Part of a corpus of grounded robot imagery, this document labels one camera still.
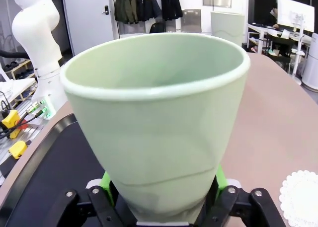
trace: screw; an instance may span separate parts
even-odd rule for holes
[[[71,197],[73,195],[73,192],[72,191],[69,191],[68,193],[66,193],[66,196],[67,197]]]
[[[97,194],[99,190],[97,188],[93,189],[92,193]]]
[[[230,188],[228,189],[228,192],[230,192],[231,194],[233,194],[233,193],[235,193],[235,189],[234,189],[233,187],[230,187]]]
[[[262,192],[261,191],[255,191],[255,195],[256,196],[262,196]]]

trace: black tray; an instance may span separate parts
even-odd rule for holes
[[[41,227],[62,191],[82,191],[104,172],[74,114],[61,119],[15,180],[0,209],[0,227]],[[90,218],[83,226],[99,224],[97,218]]]

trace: dark jacket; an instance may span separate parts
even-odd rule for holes
[[[161,15],[157,0],[137,0],[137,16],[139,21],[148,21]]]
[[[162,18],[167,20],[178,19],[183,16],[179,0],[161,0]]]
[[[274,26],[277,23],[277,19],[268,13],[267,17],[263,20],[262,24],[266,26]]]
[[[123,23],[138,23],[136,0],[116,0],[115,19]]]

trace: desk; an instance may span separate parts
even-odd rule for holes
[[[258,43],[257,43],[257,47],[258,47],[257,53],[262,54],[264,36],[265,36],[265,34],[267,34],[268,28],[257,27],[257,26],[251,25],[251,24],[248,24],[247,27],[256,31],[257,33],[259,33],[259,39],[258,39]],[[250,35],[250,32],[247,33],[247,47],[249,47],[249,42],[250,42],[249,35]]]
[[[253,42],[253,43],[257,44],[257,46],[258,46],[257,53],[262,54],[263,45],[264,45],[264,36],[267,34],[267,32],[268,32],[268,30],[270,30],[270,28],[257,27],[257,26],[251,25],[251,24],[248,24],[247,27],[254,30],[255,32],[259,33],[258,43],[255,43],[254,41],[250,40],[250,38],[249,38],[249,35],[251,34],[250,32],[247,34],[247,47],[249,47],[250,42]],[[299,41],[299,35],[297,35],[297,34],[294,36],[293,33],[290,33],[289,37],[296,42]],[[310,47],[311,42],[312,42],[312,38],[308,35],[304,35],[302,43],[307,47],[305,57],[307,57],[308,49]]]
[[[250,54],[250,58],[251,69],[221,165],[226,177],[239,180],[245,191],[267,189],[279,209],[279,189],[288,175],[297,170],[318,173],[318,106],[268,57]],[[51,128],[71,113],[66,103],[34,139],[0,188],[0,206]],[[228,226],[243,224],[232,218]]]
[[[34,82],[34,78],[25,78],[25,79],[17,79],[12,80],[12,95],[7,97],[9,103],[13,102],[21,93],[23,93],[26,89],[28,89]]]

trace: white door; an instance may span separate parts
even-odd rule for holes
[[[74,55],[114,40],[109,0],[63,0],[68,33]]]

